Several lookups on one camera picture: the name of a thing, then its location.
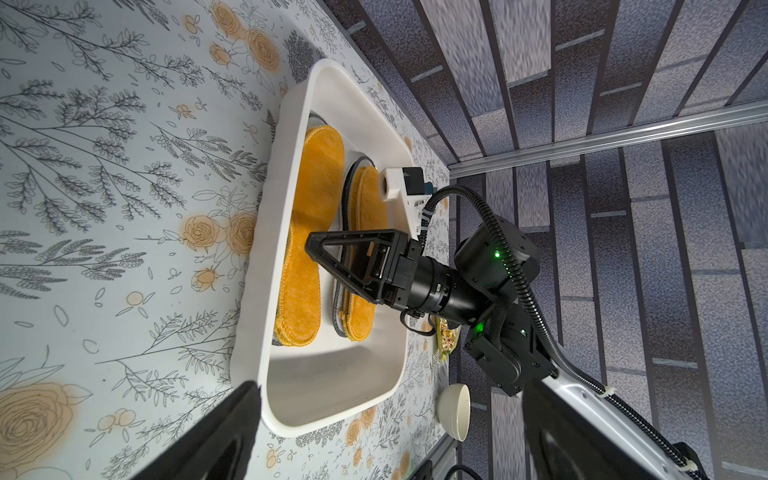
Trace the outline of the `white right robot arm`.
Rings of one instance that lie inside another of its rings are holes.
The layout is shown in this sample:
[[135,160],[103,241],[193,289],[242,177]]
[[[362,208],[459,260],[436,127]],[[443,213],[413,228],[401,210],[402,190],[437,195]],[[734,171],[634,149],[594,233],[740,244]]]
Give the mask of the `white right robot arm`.
[[526,440],[542,479],[702,479],[686,444],[667,440],[612,389],[576,367],[534,297],[536,246],[487,213],[452,265],[424,239],[394,230],[313,232],[305,249],[354,296],[467,331],[465,350],[506,394],[522,399]]

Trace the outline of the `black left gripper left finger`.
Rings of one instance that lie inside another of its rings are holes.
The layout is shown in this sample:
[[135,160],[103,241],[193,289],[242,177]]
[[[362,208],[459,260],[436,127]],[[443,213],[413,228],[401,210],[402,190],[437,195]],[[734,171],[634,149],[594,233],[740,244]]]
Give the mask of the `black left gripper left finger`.
[[261,422],[261,387],[239,385],[137,479],[226,479],[246,477]]

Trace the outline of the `grey felt insole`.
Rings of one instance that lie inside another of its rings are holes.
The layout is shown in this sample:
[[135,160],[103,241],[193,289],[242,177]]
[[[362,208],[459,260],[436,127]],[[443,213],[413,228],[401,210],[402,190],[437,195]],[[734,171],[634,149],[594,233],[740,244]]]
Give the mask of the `grey felt insole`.
[[[350,220],[349,220],[349,205],[350,205],[350,196],[351,196],[351,190],[354,185],[354,179],[355,175],[358,172],[359,169],[364,167],[374,167],[373,161],[365,156],[362,155],[360,158],[358,158],[347,170],[343,190],[342,190],[342,196],[341,196],[341,225],[343,230],[350,230]],[[333,324],[334,329],[336,333],[342,337],[347,338],[347,333],[344,330],[344,324],[342,321],[342,307],[344,306],[344,298],[345,294],[347,293],[347,289],[343,283],[341,283],[339,280],[334,281],[334,291],[333,291],[333,303],[332,303],[332,318],[333,318]]]

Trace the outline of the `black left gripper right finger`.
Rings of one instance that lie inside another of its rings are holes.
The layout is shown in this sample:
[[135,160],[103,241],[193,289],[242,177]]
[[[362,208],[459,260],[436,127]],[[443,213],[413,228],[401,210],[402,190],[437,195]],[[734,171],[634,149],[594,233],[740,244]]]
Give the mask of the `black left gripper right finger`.
[[525,437],[540,479],[651,479],[554,391],[536,380],[523,390]]

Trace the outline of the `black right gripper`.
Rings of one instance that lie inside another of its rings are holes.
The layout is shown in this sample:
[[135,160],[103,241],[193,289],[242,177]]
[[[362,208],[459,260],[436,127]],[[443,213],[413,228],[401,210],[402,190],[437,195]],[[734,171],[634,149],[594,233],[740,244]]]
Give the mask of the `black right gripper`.
[[480,318],[480,291],[399,230],[311,232],[305,252],[370,303],[459,325]]

